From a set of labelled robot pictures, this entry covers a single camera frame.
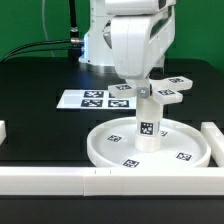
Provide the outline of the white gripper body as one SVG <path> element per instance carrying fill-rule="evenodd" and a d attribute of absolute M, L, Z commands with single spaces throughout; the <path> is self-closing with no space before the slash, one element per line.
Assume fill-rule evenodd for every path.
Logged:
<path fill-rule="evenodd" d="M 115 16 L 111 43 L 115 71 L 121 79 L 144 79 L 175 36 L 175 9 L 154 15 Z"/>

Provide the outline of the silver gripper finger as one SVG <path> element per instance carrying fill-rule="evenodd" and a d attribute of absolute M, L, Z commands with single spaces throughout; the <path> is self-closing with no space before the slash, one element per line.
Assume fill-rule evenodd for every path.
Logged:
<path fill-rule="evenodd" d="M 137 96 L 139 98 L 149 98 L 152 95 L 152 85 L 140 86 L 137 88 Z"/>

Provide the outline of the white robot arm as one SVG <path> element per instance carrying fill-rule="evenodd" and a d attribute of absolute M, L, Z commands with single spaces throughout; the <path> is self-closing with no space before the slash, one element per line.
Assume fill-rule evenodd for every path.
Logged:
<path fill-rule="evenodd" d="M 174 40 L 176 0 L 90 0 L 90 28 L 79 62 L 131 84 L 117 98 L 150 95 L 149 73 Z"/>

